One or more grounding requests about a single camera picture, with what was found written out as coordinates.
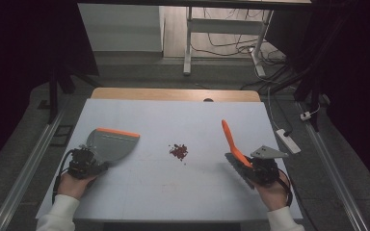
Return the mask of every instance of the hand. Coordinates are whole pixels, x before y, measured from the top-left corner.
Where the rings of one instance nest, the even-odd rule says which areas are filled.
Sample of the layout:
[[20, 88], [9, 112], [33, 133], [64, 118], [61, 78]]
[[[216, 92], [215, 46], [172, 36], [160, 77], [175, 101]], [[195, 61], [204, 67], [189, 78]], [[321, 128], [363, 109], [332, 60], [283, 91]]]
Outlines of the hand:
[[[287, 176], [280, 171], [280, 179], [289, 186]], [[261, 186], [254, 182], [251, 182], [260, 194], [263, 203], [267, 206], [269, 211], [274, 211], [286, 207], [287, 193], [284, 187], [279, 183], [275, 182], [272, 185]]]
[[68, 195], [80, 200], [87, 185], [94, 180], [95, 177], [96, 176], [92, 176], [87, 179], [79, 180], [65, 173], [60, 180], [58, 194]]

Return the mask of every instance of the human arm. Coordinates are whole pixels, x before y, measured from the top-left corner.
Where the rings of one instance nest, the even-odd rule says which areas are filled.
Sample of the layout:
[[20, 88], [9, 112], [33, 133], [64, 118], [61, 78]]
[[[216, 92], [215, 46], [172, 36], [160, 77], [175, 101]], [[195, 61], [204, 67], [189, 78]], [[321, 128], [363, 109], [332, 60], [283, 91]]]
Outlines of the human arm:
[[87, 185], [95, 177], [78, 180], [68, 173], [62, 175], [55, 202], [47, 215], [38, 220], [38, 231], [74, 230], [73, 215], [79, 206], [79, 199]]
[[[289, 185], [287, 176], [282, 171], [280, 172], [280, 179], [286, 185]], [[267, 217], [271, 231], [304, 231], [303, 226], [297, 224], [291, 217], [290, 208], [286, 206], [287, 193], [279, 182], [267, 186], [261, 186], [254, 182], [251, 183], [255, 186], [263, 203], [269, 209]]]

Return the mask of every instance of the white sleeve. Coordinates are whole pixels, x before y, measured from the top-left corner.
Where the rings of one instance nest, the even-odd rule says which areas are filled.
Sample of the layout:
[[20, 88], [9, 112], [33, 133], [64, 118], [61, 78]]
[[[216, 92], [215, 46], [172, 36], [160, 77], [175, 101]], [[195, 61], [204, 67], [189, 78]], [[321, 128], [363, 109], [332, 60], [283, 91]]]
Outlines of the white sleeve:
[[80, 202], [68, 195], [56, 195], [55, 203], [47, 215], [38, 220], [38, 231], [74, 230], [73, 216]]
[[290, 208], [284, 207], [267, 213], [271, 231], [304, 231], [304, 227], [297, 224], [290, 214]]

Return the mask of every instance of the gray dustpan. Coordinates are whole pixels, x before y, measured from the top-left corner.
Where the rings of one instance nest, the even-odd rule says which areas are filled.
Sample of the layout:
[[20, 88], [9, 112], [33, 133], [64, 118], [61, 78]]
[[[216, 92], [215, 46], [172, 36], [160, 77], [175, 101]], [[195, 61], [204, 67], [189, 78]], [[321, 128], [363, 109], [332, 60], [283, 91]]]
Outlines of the gray dustpan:
[[111, 162], [128, 155], [139, 139], [140, 135], [136, 133], [97, 128], [87, 138], [87, 147], [95, 152], [96, 160]]

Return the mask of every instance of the red debris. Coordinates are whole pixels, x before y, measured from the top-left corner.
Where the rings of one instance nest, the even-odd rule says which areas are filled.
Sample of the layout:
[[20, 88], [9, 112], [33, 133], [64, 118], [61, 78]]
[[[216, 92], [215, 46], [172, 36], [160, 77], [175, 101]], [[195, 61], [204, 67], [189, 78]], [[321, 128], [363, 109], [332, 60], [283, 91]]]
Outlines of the red debris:
[[174, 144], [173, 148], [170, 150], [170, 153], [182, 161], [186, 155], [188, 155], [187, 149], [188, 148], [184, 144]]

